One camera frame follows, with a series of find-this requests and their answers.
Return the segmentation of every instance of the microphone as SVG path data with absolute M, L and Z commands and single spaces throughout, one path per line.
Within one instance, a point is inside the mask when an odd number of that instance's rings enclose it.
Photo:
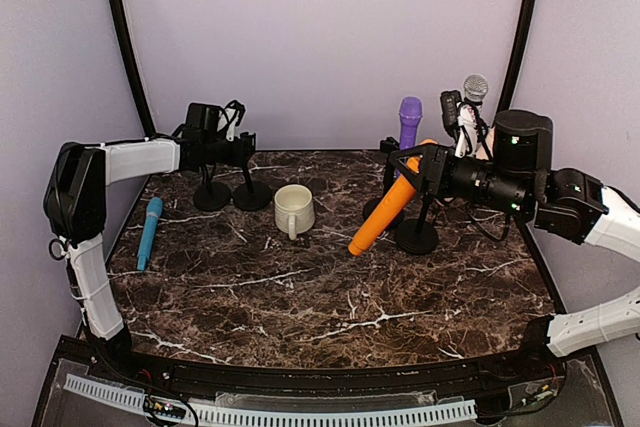
M 433 140 L 425 140 L 423 144 L 435 144 Z M 407 161 L 407 167 L 414 172 L 420 168 L 420 159 L 411 157 Z M 380 201 L 373 213 L 362 224 L 353 240 L 349 244 L 349 252 L 353 255 L 362 255 L 373 245 L 378 236 L 396 218 L 402 209 L 411 201 L 416 194 L 411 182 L 404 175 L 398 177 L 389 189 L 389 192 Z
M 473 74 L 464 81 L 464 102 L 473 104 L 477 108 L 478 115 L 482 110 L 482 101 L 489 92 L 489 83 L 486 77 Z M 456 157 L 475 155 L 478 150 L 478 122 L 474 110 L 463 102 L 458 114 L 458 125 L 464 135 L 458 139 Z
M 422 102 L 416 97 L 405 97 L 400 104 L 400 150 L 416 145 L 418 124 L 422 119 Z
M 142 271 L 146 268 L 149 257 L 151 257 L 151 247 L 153 239 L 156 235 L 156 226 L 158 219 L 162 215 L 162 199 L 154 197 L 147 206 L 147 220 L 144 223 L 142 231 L 142 239 L 138 248 L 138 270 Z

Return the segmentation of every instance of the mug handle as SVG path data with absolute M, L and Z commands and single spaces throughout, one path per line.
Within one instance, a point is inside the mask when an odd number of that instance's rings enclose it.
M 291 214 L 289 216 L 289 239 L 296 240 L 296 216 Z

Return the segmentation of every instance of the mug rim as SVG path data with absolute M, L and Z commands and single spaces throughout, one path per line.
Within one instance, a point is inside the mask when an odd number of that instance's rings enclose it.
M 304 205 L 302 205 L 301 207 L 297 207 L 295 209 L 292 209 L 291 207 L 286 207 L 286 206 L 282 205 L 280 202 L 278 202 L 278 194 L 280 194 L 282 191 L 291 190 L 291 189 L 302 190 L 305 194 L 307 194 L 308 199 L 304 203 Z M 311 204 L 311 202 L 313 202 L 313 193 L 311 192 L 311 190 L 309 190 L 308 187 L 305 187 L 302 184 L 287 184 L 284 187 L 280 187 L 276 191 L 275 195 L 273 196 L 273 202 L 277 207 L 279 207 L 282 210 L 286 210 L 286 211 L 302 210 L 302 209 L 306 209 L 309 206 L 309 204 Z

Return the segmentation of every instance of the white wall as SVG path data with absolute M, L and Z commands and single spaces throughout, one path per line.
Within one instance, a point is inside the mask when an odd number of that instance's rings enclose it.
M 375 148 L 423 100 L 484 73 L 497 103 L 520 0 L 125 0 L 158 128 L 193 101 L 237 98 L 258 147 Z
M 42 199 L 63 142 L 141 134 L 107 0 L 0 0 L 0 425 L 30 425 L 58 337 L 79 322 Z M 115 186 L 107 245 L 140 182 Z
M 640 0 L 537 0 L 514 107 L 554 120 L 554 168 L 575 167 L 640 199 Z M 619 255 L 538 234 L 569 310 L 640 284 Z M 602 346 L 626 425 L 640 425 L 640 342 Z

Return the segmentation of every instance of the microphone grille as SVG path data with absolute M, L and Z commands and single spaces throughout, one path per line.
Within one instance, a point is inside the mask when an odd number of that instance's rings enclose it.
M 489 83 L 484 75 L 473 74 L 464 81 L 464 96 L 472 102 L 482 102 L 489 92 Z

